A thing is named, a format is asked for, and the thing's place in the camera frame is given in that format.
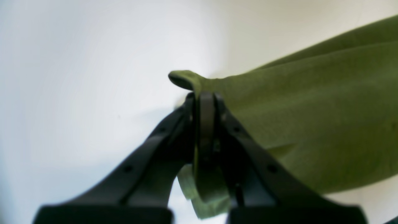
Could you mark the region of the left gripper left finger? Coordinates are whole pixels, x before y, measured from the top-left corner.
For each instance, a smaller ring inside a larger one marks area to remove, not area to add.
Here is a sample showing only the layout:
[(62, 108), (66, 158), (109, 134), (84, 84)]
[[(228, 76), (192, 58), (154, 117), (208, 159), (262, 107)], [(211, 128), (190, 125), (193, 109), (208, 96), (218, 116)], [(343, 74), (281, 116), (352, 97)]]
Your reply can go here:
[(163, 119), (107, 177), (65, 203), (39, 209), (35, 224), (173, 224), (168, 200), (180, 169), (193, 161), (195, 95)]

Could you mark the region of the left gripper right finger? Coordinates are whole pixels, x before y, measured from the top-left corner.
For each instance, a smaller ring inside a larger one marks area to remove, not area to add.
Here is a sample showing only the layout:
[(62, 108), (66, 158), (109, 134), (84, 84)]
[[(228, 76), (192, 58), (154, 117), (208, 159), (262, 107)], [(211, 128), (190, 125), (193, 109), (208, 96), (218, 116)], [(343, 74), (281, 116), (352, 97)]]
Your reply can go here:
[(232, 208), (227, 224), (365, 224), (359, 207), (333, 202), (293, 177), (257, 144), (217, 93), (202, 92), (196, 102), (197, 151), (194, 174), (217, 174)]

